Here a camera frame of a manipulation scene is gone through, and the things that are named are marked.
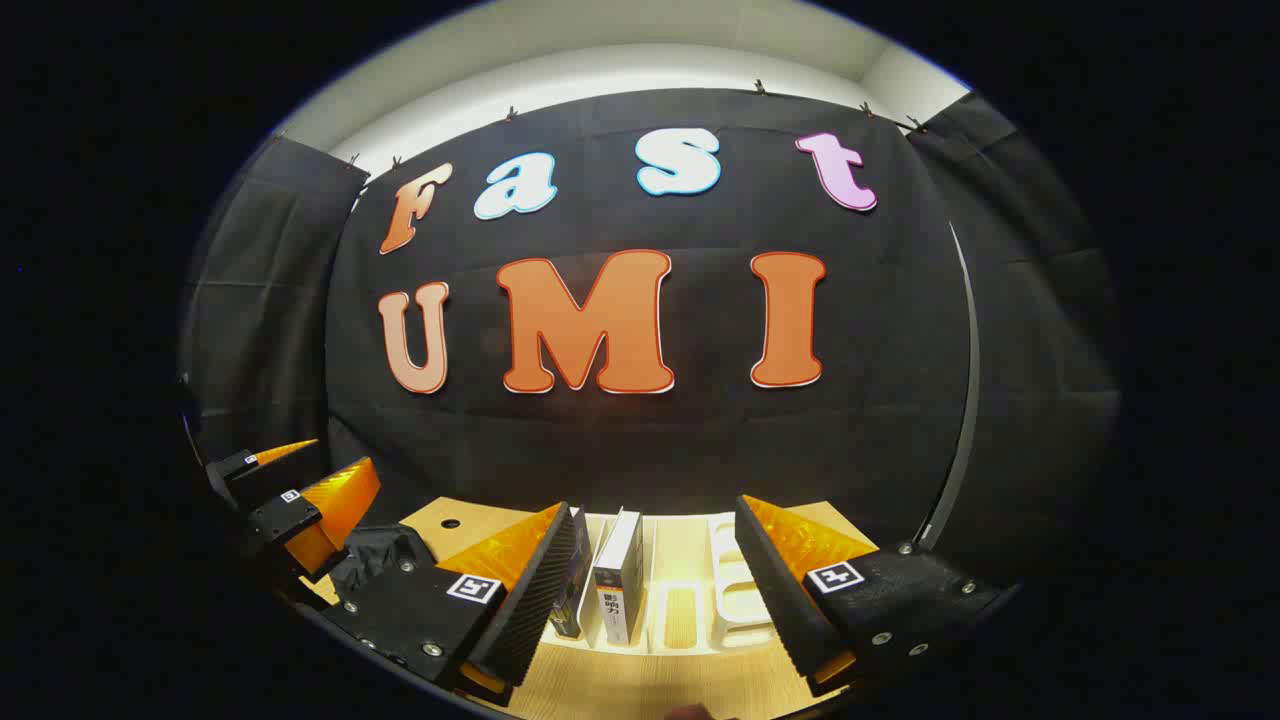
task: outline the white letter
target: white letter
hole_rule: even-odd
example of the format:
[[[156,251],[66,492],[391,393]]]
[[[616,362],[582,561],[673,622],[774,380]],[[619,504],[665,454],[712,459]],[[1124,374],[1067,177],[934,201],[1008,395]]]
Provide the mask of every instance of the white letter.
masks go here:
[[[640,168],[636,181],[649,195],[696,195],[719,181],[719,140],[703,128],[668,128],[646,133],[636,142],[636,158],[653,165]]]
[[[556,158],[545,152],[530,152],[498,165],[485,179],[489,187],[476,199],[476,217],[493,220],[512,210],[540,210],[556,197],[556,186],[552,184],[554,167]],[[507,177],[512,170],[517,170],[516,174]]]

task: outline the book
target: book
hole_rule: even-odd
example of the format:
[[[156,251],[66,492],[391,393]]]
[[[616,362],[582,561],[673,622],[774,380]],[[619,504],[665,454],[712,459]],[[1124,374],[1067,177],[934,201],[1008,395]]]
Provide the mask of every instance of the book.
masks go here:
[[[557,633],[576,638],[582,634],[577,624],[577,610],[582,606],[586,575],[591,569],[591,537],[586,532],[586,511],[581,507],[570,507],[568,511],[572,515],[575,533],[573,555],[564,568],[559,594],[552,602],[550,621]]]
[[[612,644],[631,644],[644,583],[644,515],[620,510],[595,560],[595,588]]]

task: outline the black backdrop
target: black backdrop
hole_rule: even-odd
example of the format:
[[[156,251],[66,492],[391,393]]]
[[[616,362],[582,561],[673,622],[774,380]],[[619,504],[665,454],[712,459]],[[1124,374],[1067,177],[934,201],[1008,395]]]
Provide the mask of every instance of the black backdrop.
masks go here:
[[[1011,579],[1084,550],[1059,543],[1114,451],[1128,338],[1101,238],[1023,131],[969,95],[909,141],[945,199],[978,318],[977,416],[938,550]]]
[[[210,462],[326,439],[324,315],[342,227],[369,173],[273,138],[223,192],[192,251],[178,373]]]
[[[700,127],[721,142],[719,182],[696,196],[648,195],[635,179],[648,131]],[[878,205],[841,208],[799,137],[835,133],[858,150]],[[485,176],[525,152],[556,158],[558,192],[531,214],[479,220]],[[442,163],[417,234],[379,255],[396,191]],[[508,299],[495,273],[548,258],[573,296],[611,252],[672,258],[660,291],[672,391],[609,395],[563,380],[515,395]],[[750,259],[799,251],[827,265],[815,290],[822,378],[763,389],[749,378],[764,332]],[[445,282],[449,375],[430,396],[387,366],[378,299]],[[421,313],[406,322],[425,361]],[[328,300],[325,372],[335,465],[372,456],[384,489],[369,521],[394,521],[438,495],[534,510],[559,498],[611,512],[721,512],[739,493],[783,505],[831,500],[877,538],[915,532],[955,451],[968,370],[968,307],[941,196],[902,133],[827,102],[727,90],[608,95],[521,114],[442,143],[376,178],[339,242]]]

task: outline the hand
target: hand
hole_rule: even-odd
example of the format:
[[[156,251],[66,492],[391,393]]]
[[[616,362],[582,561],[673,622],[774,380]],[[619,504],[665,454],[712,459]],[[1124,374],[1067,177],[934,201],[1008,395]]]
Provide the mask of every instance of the hand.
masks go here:
[[[703,703],[686,705],[684,707],[673,707],[662,716],[662,720],[716,720],[712,714],[707,711],[707,706]]]

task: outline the white ceiling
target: white ceiling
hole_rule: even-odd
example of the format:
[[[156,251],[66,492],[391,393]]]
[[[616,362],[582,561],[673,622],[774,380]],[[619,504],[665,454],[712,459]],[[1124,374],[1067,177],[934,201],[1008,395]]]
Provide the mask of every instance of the white ceiling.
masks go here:
[[[712,45],[791,60],[858,82],[888,41],[795,0],[497,0],[406,37],[282,123],[332,150],[434,90],[541,55],[602,45]]]

